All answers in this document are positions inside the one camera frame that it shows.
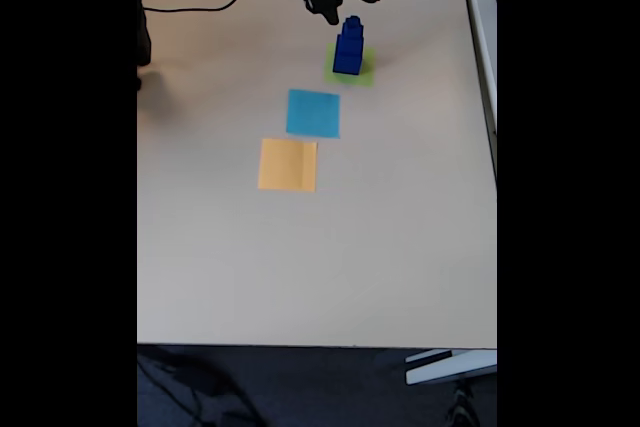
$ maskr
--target blue block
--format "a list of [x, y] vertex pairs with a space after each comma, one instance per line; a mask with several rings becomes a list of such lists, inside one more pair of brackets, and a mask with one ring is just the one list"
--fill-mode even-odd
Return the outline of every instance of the blue block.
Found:
[[333, 62], [333, 71], [339, 74], [360, 74], [362, 59], [358, 57], [336, 57]]
[[336, 40], [333, 71], [340, 74], [359, 75], [364, 52], [364, 28], [360, 18], [353, 15], [342, 25], [342, 34]]
[[338, 34], [336, 41], [336, 51], [338, 55], [362, 56], [364, 50], [364, 40], [362, 39], [345, 39], [344, 36]]
[[342, 35], [347, 39], [364, 39], [364, 27], [360, 23], [360, 17], [348, 17], [342, 24]]

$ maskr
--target white table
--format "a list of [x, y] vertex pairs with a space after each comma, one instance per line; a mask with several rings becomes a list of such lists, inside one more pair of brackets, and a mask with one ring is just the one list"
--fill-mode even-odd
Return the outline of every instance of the white table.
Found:
[[[149, 7], [228, 0], [144, 0]], [[302, 0], [148, 14], [137, 340], [496, 348], [496, 186], [465, 0], [345, 0], [374, 87], [326, 84]], [[257, 189], [292, 88], [341, 95], [316, 193]]]

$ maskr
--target blue sticky note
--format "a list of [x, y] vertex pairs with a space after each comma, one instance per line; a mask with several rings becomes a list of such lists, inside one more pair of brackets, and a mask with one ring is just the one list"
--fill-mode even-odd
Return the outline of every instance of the blue sticky note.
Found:
[[287, 133], [340, 138], [340, 96], [290, 90]]

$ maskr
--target black cable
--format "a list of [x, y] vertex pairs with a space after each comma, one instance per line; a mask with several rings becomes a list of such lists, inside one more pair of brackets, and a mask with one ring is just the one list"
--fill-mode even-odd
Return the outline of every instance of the black cable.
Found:
[[140, 367], [140, 371], [144, 374], [144, 376], [147, 378], [147, 380], [149, 382], [151, 382], [153, 385], [155, 385], [158, 389], [160, 389], [162, 392], [164, 392], [164, 394], [169, 397], [171, 400], [173, 400], [173, 402], [180, 407], [184, 412], [186, 412], [187, 414], [189, 414], [189, 416], [195, 420], [196, 422], [199, 422], [200, 424], [204, 424], [204, 422], [202, 421], [202, 419], [200, 418], [199, 415], [196, 415], [191, 409], [189, 409], [187, 406], [185, 406], [182, 402], [180, 402], [175, 395], [173, 395], [169, 389], [167, 389], [164, 385], [162, 385], [157, 379], [155, 379], [154, 377], [151, 376], [151, 374], [149, 374], [149, 372], [147, 372], [147, 370], [142, 366], [142, 364], [140, 363], [139, 360], [137, 360], [138, 362], [138, 367]]
[[[191, 397], [193, 397], [193, 402], [196, 404], [196, 416], [202, 418], [202, 402], [200, 401], [200, 397], [198, 397], [198, 393], [193, 388], [191, 389]], [[191, 427], [198, 427], [198, 421], [196, 419], [193, 419]]]
[[154, 9], [151, 7], [143, 7], [144, 10], [148, 12], [163, 12], [163, 13], [174, 13], [174, 12], [220, 12], [222, 10], [228, 9], [233, 4], [236, 3], [237, 0], [232, 0], [227, 5], [218, 8], [207, 9], [203, 7], [190, 7], [185, 9]]

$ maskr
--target green square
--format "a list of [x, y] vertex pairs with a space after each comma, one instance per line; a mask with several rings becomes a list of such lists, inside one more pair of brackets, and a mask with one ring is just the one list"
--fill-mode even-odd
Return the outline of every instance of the green square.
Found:
[[333, 71], [333, 59], [336, 52], [336, 44], [327, 45], [327, 58], [324, 63], [324, 80], [330, 84], [373, 85], [373, 72], [376, 60], [376, 49], [365, 47], [362, 55], [362, 67], [360, 75], [336, 74]]

